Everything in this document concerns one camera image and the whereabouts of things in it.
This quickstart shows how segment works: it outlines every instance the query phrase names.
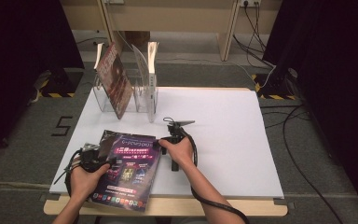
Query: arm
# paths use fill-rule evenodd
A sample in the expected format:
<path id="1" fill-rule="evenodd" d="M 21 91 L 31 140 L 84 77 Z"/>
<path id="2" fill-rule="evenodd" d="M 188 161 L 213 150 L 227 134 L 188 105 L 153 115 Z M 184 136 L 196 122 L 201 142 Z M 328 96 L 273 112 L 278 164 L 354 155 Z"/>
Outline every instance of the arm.
<path id="1" fill-rule="evenodd" d="M 95 190 L 101 175 L 109 169 L 105 164 L 94 173 L 89 173 L 81 167 L 76 167 L 71 174 L 72 196 L 68 204 L 58 214 L 53 224 L 70 224 L 78 216 L 79 210 L 87 197 Z"/>
<path id="2" fill-rule="evenodd" d="M 199 194 L 200 197 L 216 203 L 222 203 L 231 206 L 228 201 L 219 193 L 219 191 L 217 191 L 217 189 L 215 189 L 209 180 L 202 174 L 202 172 L 194 165 L 192 160 L 193 149 L 188 138 L 184 138 L 176 145 L 173 145 L 163 139 L 159 140 L 159 143 L 162 147 L 167 148 L 172 159 L 176 161 L 185 172 L 190 185 Z M 205 216 L 208 219 L 208 222 L 211 224 L 244 223 L 243 220 L 236 214 L 204 203 L 201 205 Z"/>

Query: wire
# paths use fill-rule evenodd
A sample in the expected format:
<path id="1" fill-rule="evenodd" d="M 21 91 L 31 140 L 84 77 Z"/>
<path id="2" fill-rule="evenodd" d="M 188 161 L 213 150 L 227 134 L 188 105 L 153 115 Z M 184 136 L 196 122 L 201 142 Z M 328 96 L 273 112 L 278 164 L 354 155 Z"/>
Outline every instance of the wire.
<path id="1" fill-rule="evenodd" d="M 88 38 L 88 39 L 81 40 L 81 41 L 76 42 L 76 43 L 81 44 L 83 42 L 86 42 L 86 41 L 89 41 L 89 40 L 92 40 L 92 39 L 107 39 L 107 38 L 106 37 L 93 37 L 93 38 Z"/>
<path id="2" fill-rule="evenodd" d="M 251 49 L 249 46 L 245 46 L 244 44 L 242 44 L 235 35 L 233 35 L 232 37 L 234 37 L 234 40 L 237 42 L 237 44 L 240 46 L 240 48 L 245 51 L 247 54 L 250 54 L 252 57 L 254 57 L 256 60 L 260 61 L 261 63 L 265 64 L 266 66 L 273 68 L 273 65 L 260 59 L 257 55 L 255 55 L 253 52 L 251 52 L 249 49 Z M 256 67 L 256 68 L 263 68 L 266 69 L 265 67 L 258 67 L 258 66 L 254 66 L 249 62 L 249 58 L 246 55 L 246 58 L 248 60 L 248 63 L 252 66 L 252 67 Z"/>
<path id="3" fill-rule="evenodd" d="M 273 114 L 273 113 L 276 113 L 276 114 L 286 114 L 286 115 L 288 115 L 288 113 L 283 113 L 283 112 L 268 112 L 268 113 L 264 113 L 263 115 Z M 289 119 L 298 118 L 298 119 L 303 119 L 303 120 L 311 120 L 311 119 L 304 119 L 304 118 L 301 118 L 301 117 L 300 117 L 300 115 L 305 114 L 305 113 L 307 113 L 307 112 L 303 112 L 303 113 L 300 113 L 300 114 L 297 114 L 297 115 L 293 115 L 293 116 L 291 116 Z M 284 123 L 284 121 L 279 122 L 279 123 L 276 123 L 276 124 L 272 124 L 272 125 L 266 126 L 265 129 L 272 128 L 272 127 L 278 126 L 278 125 L 283 124 L 283 123 Z"/>
<path id="4" fill-rule="evenodd" d="M 304 179 L 307 181 L 307 183 L 315 190 L 315 192 L 319 195 L 319 197 L 324 201 L 324 203 L 329 207 L 330 211 L 334 214 L 334 216 L 336 217 L 337 221 L 339 223 L 343 223 L 342 220 L 339 218 L 337 212 L 334 210 L 334 208 L 331 206 L 331 204 L 325 199 L 325 197 L 322 195 L 322 193 L 316 189 L 316 187 L 307 179 L 307 177 L 305 176 L 305 174 L 301 171 L 300 167 L 298 166 L 295 158 L 293 157 L 293 154 L 288 146 L 287 140 L 286 140 L 286 123 L 287 120 L 290 119 L 290 117 L 292 116 L 292 114 L 298 110 L 302 105 L 297 106 L 295 109 L 292 110 L 292 112 L 290 112 L 290 114 L 286 117 L 286 119 L 283 122 L 283 126 L 282 126 L 282 133 L 283 133 L 283 141 L 284 141 L 284 145 L 286 146 L 286 150 L 290 156 L 290 159 L 292 160 L 294 166 L 297 168 L 297 170 L 300 172 L 300 174 L 304 177 Z"/>

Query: clear acrylic book stand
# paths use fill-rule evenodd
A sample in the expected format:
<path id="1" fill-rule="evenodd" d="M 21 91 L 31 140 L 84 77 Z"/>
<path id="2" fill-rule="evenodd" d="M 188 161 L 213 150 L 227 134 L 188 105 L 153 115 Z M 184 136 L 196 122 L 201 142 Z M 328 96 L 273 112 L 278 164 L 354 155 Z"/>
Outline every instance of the clear acrylic book stand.
<path id="1" fill-rule="evenodd" d="M 149 112 L 149 89 L 147 86 L 143 85 L 142 77 L 139 74 L 138 69 L 126 69 L 127 77 L 130 80 L 132 86 L 132 97 L 130 99 L 129 105 L 126 108 L 126 112 L 138 112 L 138 113 L 148 113 Z M 93 91 L 95 97 L 97 98 L 98 105 L 103 112 L 114 112 L 109 98 L 106 94 L 103 84 L 100 81 L 98 74 L 95 76 Z"/>

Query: book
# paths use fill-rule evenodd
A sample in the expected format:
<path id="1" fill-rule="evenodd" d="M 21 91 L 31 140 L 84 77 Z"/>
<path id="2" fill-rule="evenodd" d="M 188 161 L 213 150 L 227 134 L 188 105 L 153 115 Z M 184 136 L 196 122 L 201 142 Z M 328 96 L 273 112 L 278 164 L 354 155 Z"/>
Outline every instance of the book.
<path id="1" fill-rule="evenodd" d="M 143 97 L 147 116 L 150 122 L 154 122 L 158 99 L 157 76 L 155 69 L 158 42 L 148 42 L 147 60 L 143 53 L 134 45 L 132 45 L 132 48 L 135 54 L 139 73 L 142 78 L 142 86 L 144 90 Z"/>
<path id="2" fill-rule="evenodd" d="M 155 136 L 105 130 L 100 158 L 117 163 L 104 174 L 89 201 L 144 212 L 156 175 L 160 146 Z"/>
<path id="3" fill-rule="evenodd" d="M 132 86 L 117 53 L 115 43 L 112 43 L 98 62 L 96 70 L 117 118 L 121 119 L 130 102 Z"/>

